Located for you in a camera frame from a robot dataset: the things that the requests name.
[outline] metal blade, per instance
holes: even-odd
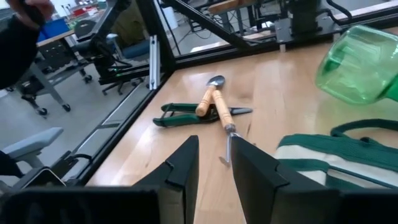
[[[234,116],[234,115],[238,115],[238,114],[252,113],[253,109],[251,109],[251,108],[230,108],[229,112],[231,113],[232,116]]]

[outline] blue bin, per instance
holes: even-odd
[[[39,42],[41,42],[43,40],[47,40],[47,39],[48,38],[46,38],[46,36],[42,32],[40,32],[39,38],[37,39],[37,43],[39,43]]]
[[[42,29],[44,36],[47,38],[55,37],[70,29],[64,19],[57,19],[55,21],[50,21],[46,23]]]

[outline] gray chair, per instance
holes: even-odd
[[[42,149],[51,145],[51,143],[53,143],[54,140],[62,134],[62,132],[62,128],[50,128],[12,144],[4,148],[2,151],[17,162],[25,161],[32,168],[40,168],[43,167],[44,164],[40,161],[38,155],[41,154]]]

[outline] dark clothing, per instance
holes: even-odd
[[[0,90],[15,84],[36,57],[39,31],[12,17],[0,32]]]

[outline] wooden handle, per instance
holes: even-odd
[[[198,116],[204,116],[207,114],[207,110],[209,109],[210,102],[211,102],[211,95],[213,94],[213,92],[215,90],[216,90],[215,85],[210,85],[207,88],[205,95],[203,96],[197,109],[195,110],[195,112]]]
[[[231,124],[234,126],[234,121],[232,120],[231,113],[229,112],[228,106],[226,105],[223,95],[219,90],[213,92],[213,100],[216,103],[218,116],[220,116],[221,124],[224,128]]]

